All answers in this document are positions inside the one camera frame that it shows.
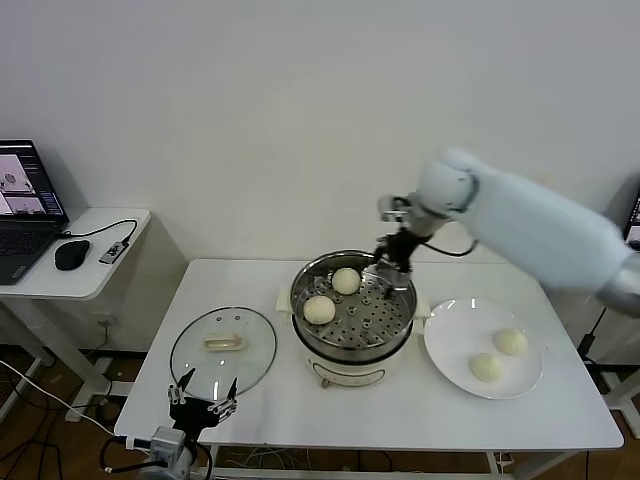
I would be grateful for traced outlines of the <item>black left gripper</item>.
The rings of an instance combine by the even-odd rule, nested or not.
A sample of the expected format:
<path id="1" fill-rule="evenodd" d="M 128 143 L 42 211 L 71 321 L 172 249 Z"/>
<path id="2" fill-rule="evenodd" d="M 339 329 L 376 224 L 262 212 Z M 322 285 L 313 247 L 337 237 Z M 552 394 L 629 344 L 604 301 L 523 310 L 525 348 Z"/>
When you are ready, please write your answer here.
<path id="1" fill-rule="evenodd" d="M 210 403 L 197 398 L 186 399 L 185 390 L 194 373 L 195 369 L 191 368 L 176 384 L 168 387 L 169 416 L 173 420 L 173 428 L 184 432 L 186 439 L 192 442 L 199 440 L 203 430 L 217 427 L 220 417 L 229 417 L 237 409 L 237 378 L 223 400 Z"/>

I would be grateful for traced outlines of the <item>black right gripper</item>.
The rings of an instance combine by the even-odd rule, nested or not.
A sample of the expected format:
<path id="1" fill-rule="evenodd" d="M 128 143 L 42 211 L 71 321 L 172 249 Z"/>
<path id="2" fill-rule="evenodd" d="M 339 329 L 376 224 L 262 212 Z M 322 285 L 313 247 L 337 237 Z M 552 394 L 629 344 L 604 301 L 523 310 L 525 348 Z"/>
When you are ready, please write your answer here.
<path id="1" fill-rule="evenodd" d="M 396 269 L 387 270 L 384 278 L 387 283 L 386 296 L 408 289 L 408 273 L 411 271 L 411 256 L 418 247 L 418 237 L 412 232 L 396 232 L 386 235 L 382 243 L 373 252 L 373 264 L 393 263 Z"/>

